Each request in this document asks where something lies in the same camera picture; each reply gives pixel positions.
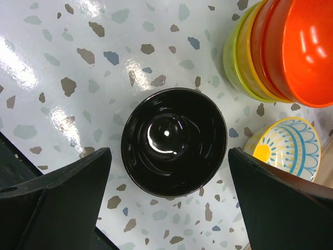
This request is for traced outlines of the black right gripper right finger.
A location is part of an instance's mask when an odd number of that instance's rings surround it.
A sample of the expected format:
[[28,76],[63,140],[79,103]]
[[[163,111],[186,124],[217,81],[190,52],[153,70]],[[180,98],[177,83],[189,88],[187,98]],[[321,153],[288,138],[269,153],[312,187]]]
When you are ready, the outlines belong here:
[[332,189],[240,148],[228,162],[252,249],[332,249]]

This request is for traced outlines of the white yellow dotted bowl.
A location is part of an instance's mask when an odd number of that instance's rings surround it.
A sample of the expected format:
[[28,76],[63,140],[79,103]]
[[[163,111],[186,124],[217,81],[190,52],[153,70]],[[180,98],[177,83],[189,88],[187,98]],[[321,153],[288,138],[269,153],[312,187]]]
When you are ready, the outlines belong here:
[[284,118],[263,127],[244,151],[280,170],[313,182],[321,161],[321,142],[314,127],[300,117]]

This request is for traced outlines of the black patterned bowl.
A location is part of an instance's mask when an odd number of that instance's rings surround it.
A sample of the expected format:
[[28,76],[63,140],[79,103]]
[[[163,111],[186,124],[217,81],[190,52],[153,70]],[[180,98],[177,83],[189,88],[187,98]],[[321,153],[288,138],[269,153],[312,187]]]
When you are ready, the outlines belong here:
[[215,102],[187,88],[159,91],[137,105],[121,137],[131,180],[163,198],[182,197],[206,185],[227,151],[227,125]]

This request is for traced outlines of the yellow orange bowl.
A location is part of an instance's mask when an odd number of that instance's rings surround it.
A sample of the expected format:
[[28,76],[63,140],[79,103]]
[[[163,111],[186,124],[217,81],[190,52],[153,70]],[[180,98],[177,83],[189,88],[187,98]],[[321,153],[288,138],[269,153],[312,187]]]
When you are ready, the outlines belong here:
[[262,82],[257,75],[252,61],[250,45],[251,31],[254,19],[258,13],[258,6],[245,19],[240,28],[236,47],[238,68],[245,84],[252,92],[260,97],[274,100],[274,102],[279,102],[275,99],[275,95],[271,94],[264,86],[262,86]]

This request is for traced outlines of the lime green bowl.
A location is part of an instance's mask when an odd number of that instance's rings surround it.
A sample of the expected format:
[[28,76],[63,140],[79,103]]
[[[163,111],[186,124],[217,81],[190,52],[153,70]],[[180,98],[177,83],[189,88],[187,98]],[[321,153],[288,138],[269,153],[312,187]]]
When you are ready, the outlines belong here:
[[250,7],[234,24],[230,32],[228,33],[224,47],[223,47],[223,67],[229,82],[235,87],[240,93],[248,96],[257,101],[265,102],[265,103],[273,103],[274,100],[263,98],[252,92],[244,80],[241,77],[239,72],[239,68],[237,65],[237,57],[236,57],[236,46],[237,46],[237,38],[240,32],[240,28],[244,23],[245,19],[251,14],[251,12],[259,5],[259,3],[255,3],[252,7]]

